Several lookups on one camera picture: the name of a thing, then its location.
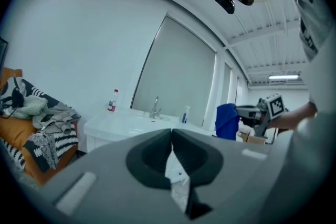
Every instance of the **white cloth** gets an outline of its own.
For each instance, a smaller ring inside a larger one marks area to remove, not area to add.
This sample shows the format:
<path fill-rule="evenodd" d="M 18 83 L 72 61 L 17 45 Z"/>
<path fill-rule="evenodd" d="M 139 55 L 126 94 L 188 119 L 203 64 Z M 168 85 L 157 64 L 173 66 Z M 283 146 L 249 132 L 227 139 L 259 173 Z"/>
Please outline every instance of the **white cloth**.
<path fill-rule="evenodd" d="M 25 97 L 24 106 L 22 108 L 13 109 L 11 106 L 5 110 L 6 115 L 11 115 L 18 119 L 31 119 L 32 116 L 37 116 L 47 108 L 47 99 L 30 95 Z"/>
<path fill-rule="evenodd" d="M 294 0 L 301 16 L 300 39 L 307 59 L 313 60 L 332 34 L 335 21 L 326 0 Z"/>

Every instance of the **ceiling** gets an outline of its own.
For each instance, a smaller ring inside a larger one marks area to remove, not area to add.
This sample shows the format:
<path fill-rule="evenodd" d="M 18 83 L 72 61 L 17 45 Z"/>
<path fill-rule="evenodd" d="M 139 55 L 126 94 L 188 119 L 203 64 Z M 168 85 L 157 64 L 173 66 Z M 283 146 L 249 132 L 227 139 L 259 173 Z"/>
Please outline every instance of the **ceiling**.
<path fill-rule="evenodd" d="M 271 74 L 301 73 L 307 59 L 299 40 L 299 14 L 293 0 L 267 0 L 234 15 L 214 0 L 173 0 L 206 24 L 241 66 L 251 88 L 305 88 L 301 80 L 270 82 Z"/>

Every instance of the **ceiling light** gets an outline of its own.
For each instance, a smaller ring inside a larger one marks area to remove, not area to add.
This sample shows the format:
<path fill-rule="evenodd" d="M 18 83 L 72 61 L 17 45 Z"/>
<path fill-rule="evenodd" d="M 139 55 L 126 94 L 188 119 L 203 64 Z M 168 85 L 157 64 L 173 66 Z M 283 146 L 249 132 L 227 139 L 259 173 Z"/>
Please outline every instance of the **ceiling light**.
<path fill-rule="evenodd" d="M 299 75 L 279 75 L 279 76 L 269 76 L 269 79 L 298 79 Z"/>

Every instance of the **soap bottle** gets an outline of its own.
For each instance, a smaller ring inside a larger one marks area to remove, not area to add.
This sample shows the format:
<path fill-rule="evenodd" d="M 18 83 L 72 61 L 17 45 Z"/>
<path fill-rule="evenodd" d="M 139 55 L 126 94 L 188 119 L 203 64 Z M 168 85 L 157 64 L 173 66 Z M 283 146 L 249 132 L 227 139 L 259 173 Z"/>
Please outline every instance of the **soap bottle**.
<path fill-rule="evenodd" d="M 187 123 L 188 117 L 189 117 L 189 110 L 190 110 L 190 106 L 186 105 L 185 106 L 185 112 L 183 114 L 182 117 L 182 123 Z"/>

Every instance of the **water bottle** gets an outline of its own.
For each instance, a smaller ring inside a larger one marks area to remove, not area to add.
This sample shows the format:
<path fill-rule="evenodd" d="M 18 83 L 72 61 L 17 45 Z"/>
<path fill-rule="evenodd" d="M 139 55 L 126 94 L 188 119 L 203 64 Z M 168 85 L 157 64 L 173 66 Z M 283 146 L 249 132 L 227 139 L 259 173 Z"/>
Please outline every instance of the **water bottle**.
<path fill-rule="evenodd" d="M 114 93 L 113 93 L 113 96 L 112 96 L 112 98 L 109 102 L 109 107 L 107 108 L 108 111 L 111 111 L 111 112 L 115 111 L 117 100 L 118 100 L 118 90 L 115 89 Z"/>

